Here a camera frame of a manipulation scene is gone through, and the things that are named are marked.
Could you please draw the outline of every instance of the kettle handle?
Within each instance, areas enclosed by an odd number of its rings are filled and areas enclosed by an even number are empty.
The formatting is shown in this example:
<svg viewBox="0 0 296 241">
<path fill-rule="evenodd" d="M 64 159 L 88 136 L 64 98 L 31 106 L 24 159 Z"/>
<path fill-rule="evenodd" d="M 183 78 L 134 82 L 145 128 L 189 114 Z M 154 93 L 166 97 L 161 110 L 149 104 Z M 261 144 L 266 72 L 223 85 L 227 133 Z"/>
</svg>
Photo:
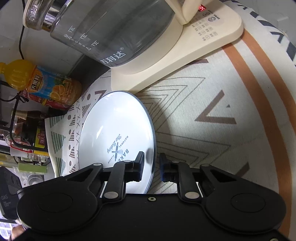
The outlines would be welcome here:
<svg viewBox="0 0 296 241">
<path fill-rule="evenodd" d="M 171 9 L 176 13 L 180 24 L 187 24 L 197 13 L 202 0 L 185 0 L 183 6 L 178 0 L 165 0 Z"/>
</svg>

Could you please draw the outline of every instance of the patterned tablecloth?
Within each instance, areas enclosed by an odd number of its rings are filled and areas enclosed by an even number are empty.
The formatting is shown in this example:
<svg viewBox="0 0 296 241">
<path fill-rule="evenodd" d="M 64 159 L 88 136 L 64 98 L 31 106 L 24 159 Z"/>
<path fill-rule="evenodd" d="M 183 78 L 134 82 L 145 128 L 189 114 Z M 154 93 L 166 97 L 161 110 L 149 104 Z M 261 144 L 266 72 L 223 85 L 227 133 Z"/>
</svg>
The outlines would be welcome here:
<svg viewBox="0 0 296 241">
<path fill-rule="evenodd" d="M 287 215 L 280 231 L 296 239 L 296 48 L 272 24 L 237 1 L 245 32 L 137 93 L 156 132 L 157 153 L 192 167 L 210 163 L 280 193 Z M 46 119 L 55 175 L 79 169 L 81 128 L 111 91 L 110 71 L 64 116 Z M 150 193 L 175 193 L 156 163 Z"/>
</svg>

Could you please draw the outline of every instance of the orange stripe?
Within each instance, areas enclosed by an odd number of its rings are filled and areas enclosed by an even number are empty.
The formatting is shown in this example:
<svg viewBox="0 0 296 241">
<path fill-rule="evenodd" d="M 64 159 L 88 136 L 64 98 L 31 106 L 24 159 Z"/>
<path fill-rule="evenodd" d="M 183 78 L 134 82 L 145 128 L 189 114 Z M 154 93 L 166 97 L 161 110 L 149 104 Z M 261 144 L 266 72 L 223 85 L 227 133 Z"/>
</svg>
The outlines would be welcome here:
<svg viewBox="0 0 296 241">
<path fill-rule="evenodd" d="M 287 206 L 287 214 L 283 220 L 280 231 L 288 236 L 291 219 L 292 177 L 288 153 L 281 131 L 277 125 L 275 115 L 267 97 L 243 57 L 232 44 L 224 46 L 223 49 L 246 86 L 262 120 L 274 157 L 279 183 L 279 194 L 283 197 Z"/>
<path fill-rule="evenodd" d="M 296 135 L 296 103 L 295 100 L 288 89 L 286 83 L 283 78 L 273 65 L 272 61 L 269 59 L 267 54 L 263 51 L 261 46 L 257 43 L 257 41 L 253 38 L 253 36 L 248 32 L 244 31 L 242 35 L 242 40 L 246 43 L 249 49 L 252 51 L 254 56 L 259 61 L 260 65 L 268 75 L 270 81 L 274 85 L 277 90 L 289 116 L 290 123 Z M 280 231 L 288 235 L 290 229 L 290 218 L 291 218 L 291 209 L 292 209 L 292 173 L 290 163 L 287 163 L 285 166 L 281 168 L 281 172 L 278 172 L 278 179 L 283 179 L 281 182 L 284 187 L 282 189 L 286 193 L 286 206 L 287 206 L 287 215 L 284 220 Z"/>
</svg>

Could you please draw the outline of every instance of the digital display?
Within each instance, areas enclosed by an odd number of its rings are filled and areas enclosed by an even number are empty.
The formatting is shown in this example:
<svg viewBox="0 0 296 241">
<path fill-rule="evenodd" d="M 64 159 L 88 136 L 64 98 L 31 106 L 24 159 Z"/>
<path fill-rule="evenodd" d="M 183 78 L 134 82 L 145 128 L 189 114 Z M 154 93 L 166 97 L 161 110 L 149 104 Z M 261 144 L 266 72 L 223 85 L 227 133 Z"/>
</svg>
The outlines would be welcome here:
<svg viewBox="0 0 296 241">
<path fill-rule="evenodd" d="M 200 5 L 200 8 L 198 9 L 199 12 L 202 12 L 206 10 L 207 8 L 204 5 Z"/>
</svg>

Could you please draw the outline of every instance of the white plate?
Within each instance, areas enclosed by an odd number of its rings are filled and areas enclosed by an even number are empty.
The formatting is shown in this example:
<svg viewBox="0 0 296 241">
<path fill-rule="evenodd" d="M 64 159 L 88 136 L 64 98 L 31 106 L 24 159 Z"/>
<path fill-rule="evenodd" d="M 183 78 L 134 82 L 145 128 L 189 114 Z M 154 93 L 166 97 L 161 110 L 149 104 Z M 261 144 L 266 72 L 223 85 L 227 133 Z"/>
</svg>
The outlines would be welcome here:
<svg viewBox="0 0 296 241">
<path fill-rule="evenodd" d="M 127 193 L 148 191 L 156 159 L 155 131 L 137 97 L 124 91 L 105 95 L 83 124 L 78 149 L 80 169 L 96 162 L 112 167 L 118 161 L 133 161 L 139 151 L 145 153 L 142 181 L 127 183 Z"/>
</svg>

